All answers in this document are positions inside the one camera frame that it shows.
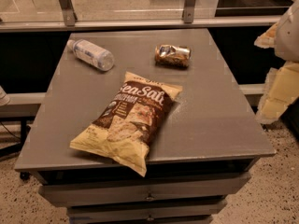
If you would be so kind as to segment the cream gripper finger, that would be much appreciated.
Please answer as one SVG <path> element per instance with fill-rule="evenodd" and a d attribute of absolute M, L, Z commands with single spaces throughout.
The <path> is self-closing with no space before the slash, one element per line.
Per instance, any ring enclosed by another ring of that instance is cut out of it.
<path fill-rule="evenodd" d="M 279 69 L 271 68 L 266 76 L 256 120 L 271 124 L 299 98 L 299 63 L 287 61 Z"/>
<path fill-rule="evenodd" d="M 277 28 L 278 24 L 273 24 L 266 32 L 256 38 L 254 45 L 262 49 L 274 48 Z"/>

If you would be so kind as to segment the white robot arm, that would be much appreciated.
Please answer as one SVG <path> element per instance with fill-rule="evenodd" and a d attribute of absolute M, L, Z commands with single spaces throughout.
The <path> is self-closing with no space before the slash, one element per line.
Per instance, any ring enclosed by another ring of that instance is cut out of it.
<path fill-rule="evenodd" d="M 263 96 L 256 119 L 271 124 L 299 98 L 299 1 L 294 2 L 272 25 L 254 41 L 256 47 L 273 48 L 285 61 L 279 69 L 271 68 L 266 76 Z"/>

